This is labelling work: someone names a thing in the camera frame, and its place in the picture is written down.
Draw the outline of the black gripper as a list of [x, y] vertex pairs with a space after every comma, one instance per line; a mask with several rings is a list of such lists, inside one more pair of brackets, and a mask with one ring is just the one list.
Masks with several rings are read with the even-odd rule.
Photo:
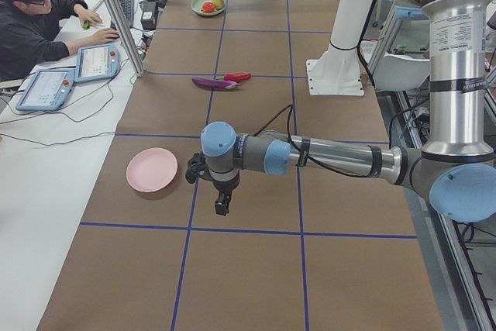
[[215, 213], [217, 215], [228, 215], [232, 191], [239, 185], [239, 172], [230, 171], [221, 174], [211, 171], [210, 175], [214, 187], [219, 191], [218, 198], [215, 200]]

